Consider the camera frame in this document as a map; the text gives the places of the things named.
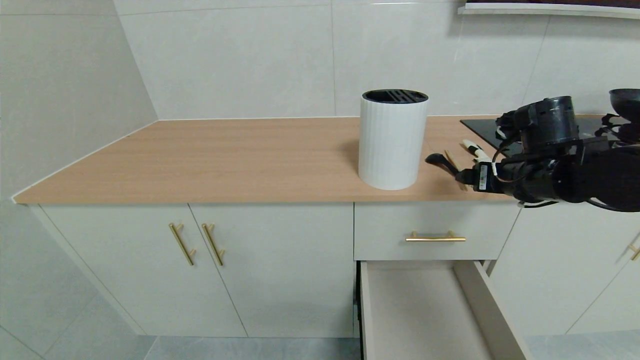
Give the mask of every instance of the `gold handle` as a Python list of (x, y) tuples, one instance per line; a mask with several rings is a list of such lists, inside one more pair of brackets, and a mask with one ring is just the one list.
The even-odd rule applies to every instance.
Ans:
[(424, 237), (418, 237), (418, 234), (415, 231), (411, 232), (411, 236), (409, 238), (406, 239), (406, 241), (408, 242), (431, 242), (431, 241), (451, 241), (451, 242), (455, 242), (455, 241), (466, 241), (467, 238), (460, 238), (457, 237), (453, 231), (449, 230), (449, 232), (447, 233), (447, 236), (443, 236), (443, 237), (429, 237), (429, 238), (424, 238)]
[(631, 261), (635, 261), (640, 256), (640, 249), (636, 249), (633, 245), (629, 245), (628, 248), (634, 252), (634, 255), (631, 257)]
[(213, 236), (211, 236), (211, 232), (213, 231), (213, 225), (207, 225), (206, 223), (202, 224), (202, 231), (204, 231), (204, 234), (207, 236), (207, 240), (209, 240), (209, 245), (211, 245), (211, 248), (213, 249), (213, 254), (216, 256), (216, 260), (218, 260), (218, 264), (220, 264), (220, 266), (225, 266), (225, 264), (222, 262), (222, 255), (225, 254), (225, 249), (221, 249), (220, 251), (218, 251), (218, 247), (216, 246), (216, 242), (213, 241)]
[(169, 229), (171, 229), (171, 232), (173, 233), (173, 236), (175, 237), (175, 241), (178, 242), (178, 245), (180, 246), (180, 250), (182, 250), (182, 253), (184, 254), (184, 257), (187, 258), (187, 262), (189, 263), (190, 266), (193, 266), (193, 260), (191, 260), (191, 257), (196, 253), (196, 249), (191, 250), (190, 252), (187, 252), (187, 248), (184, 247), (184, 244), (182, 243), (182, 240), (180, 239), (180, 235), (178, 235), (178, 231), (182, 230), (182, 224), (178, 225), (178, 227), (176, 227), (173, 222), (169, 224)]

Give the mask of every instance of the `label sticker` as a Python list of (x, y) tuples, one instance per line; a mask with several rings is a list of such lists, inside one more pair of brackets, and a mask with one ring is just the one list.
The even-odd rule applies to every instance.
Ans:
[(480, 185), (478, 186), (480, 190), (486, 190), (486, 175), (488, 171), (489, 171), (489, 166), (487, 165), (480, 166)]

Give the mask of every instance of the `open drawer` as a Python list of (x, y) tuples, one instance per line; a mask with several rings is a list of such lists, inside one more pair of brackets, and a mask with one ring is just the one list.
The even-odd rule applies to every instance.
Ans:
[(366, 360), (532, 360), (477, 261), (363, 261)]

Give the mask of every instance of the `white tiled wall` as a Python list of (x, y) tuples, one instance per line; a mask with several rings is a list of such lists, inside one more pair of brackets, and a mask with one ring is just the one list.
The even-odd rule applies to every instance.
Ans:
[(434, 115), (640, 87), (640, 21), (456, 14), (457, 0), (115, 0), (160, 119), (358, 115), (373, 88)]
[(9, 199), (157, 119), (112, 0), (0, 0), (0, 358), (142, 359), (136, 336)]

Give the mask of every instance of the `cable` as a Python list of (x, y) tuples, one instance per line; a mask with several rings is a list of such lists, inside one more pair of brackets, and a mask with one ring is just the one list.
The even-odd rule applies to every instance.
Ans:
[(508, 138), (507, 140), (504, 141), (504, 143), (502, 143), (502, 146), (500, 147), (500, 149), (495, 151), (495, 154), (493, 154), (493, 157), (491, 158), (491, 170), (493, 172), (493, 176), (495, 176), (496, 179), (498, 179), (498, 181), (500, 181), (501, 183), (515, 183), (516, 181), (520, 181), (522, 179), (524, 179), (525, 177), (527, 177), (528, 174), (523, 174), (522, 176), (520, 176), (517, 179), (514, 180), (505, 180), (503, 178), (501, 178), (498, 175), (498, 168), (496, 167), (496, 162), (495, 160), (498, 158), (498, 154), (500, 154), (502, 151), (504, 151), (504, 149), (506, 149), (509, 145), (511, 145), (517, 138), (518, 138), (519, 133), (516, 133), (514, 135), (512, 135), (510, 138)]
[(549, 206), (549, 205), (553, 205), (553, 204), (557, 204), (558, 201), (547, 201), (547, 202), (543, 202), (542, 204), (537, 204), (537, 205), (525, 205), (524, 202), (519, 202), (518, 206), (520, 206), (521, 208), (525, 208), (525, 209), (536, 209), (536, 208), (544, 208), (545, 206)]
[(614, 208), (614, 207), (609, 206), (607, 204), (602, 204), (601, 202), (594, 201), (593, 199), (587, 200), (587, 203), (589, 203), (591, 205), (594, 205), (594, 206), (597, 206), (600, 209), (617, 211), (618, 213), (635, 213), (635, 211), (633, 211), (633, 210), (622, 210), (622, 209)]

